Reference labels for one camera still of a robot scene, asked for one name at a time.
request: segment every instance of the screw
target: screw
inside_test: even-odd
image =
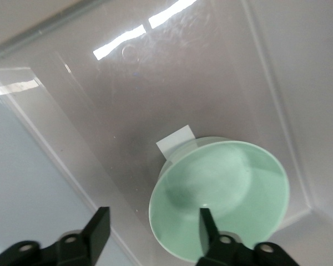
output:
[[[25,252],[25,251],[27,251],[27,250],[29,250],[29,249],[31,249],[32,248],[32,245],[23,245],[22,247],[20,247],[18,250],[20,251],[20,252]]]
[[[66,242],[66,243],[72,243],[72,242],[74,242],[75,240],[77,240],[76,237],[68,237],[64,242]]]
[[[262,251],[265,251],[265,252],[268,252],[268,253],[274,252],[274,249],[271,246],[267,245],[267,244],[261,245],[260,248],[261,248]]]
[[[229,237],[226,237],[226,236],[221,236],[220,237],[220,241],[224,244],[230,244],[232,243],[232,240],[229,238]]]

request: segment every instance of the paper tag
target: paper tag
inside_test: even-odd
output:
[[[162,140],[159,140],[157,146],[164,157],[168,159],[177,148],[190,140],[195,140],[195,135],[190,126],[186,125]]]

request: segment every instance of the white wall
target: white wall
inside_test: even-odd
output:
[[[333,219],[333,0],[249,3],[312,201]]]

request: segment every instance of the bowl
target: bowl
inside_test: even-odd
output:
[[[253,248],[281,223],[289,183],[281,163],[254,144],[204,137],[177,149],[164,164],[149,203],[158,242],[196,262],[203,251],[199,208],[209,208],[219,231],[236,233]]]

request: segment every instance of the white surface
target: white surface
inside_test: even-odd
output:
[[[78,0],[0,0],[0,44]]]
[[[313,203],[333,219],[333,1],[251,1]]]
[[[192,132],[189,125],[182,127],[169,136],[159,140],[157,146],[164,155],[165,159],[168,159],[170,155],[181,145],[190,140],[194,140],[195,135]]]
[[[333,265],[333,1],[198,0],[152,29],[175,2],[109,1],[31,43],[0,62],[0,86],[40,86],[1,99],[87,205],[114,207],[141,265],[187,265],[157,246],[145,212],[164,162],[155,143],[185,124],[273,153],[291,186],[274,242],[300,265]],[[139,25],[97,63],[94,50]]]

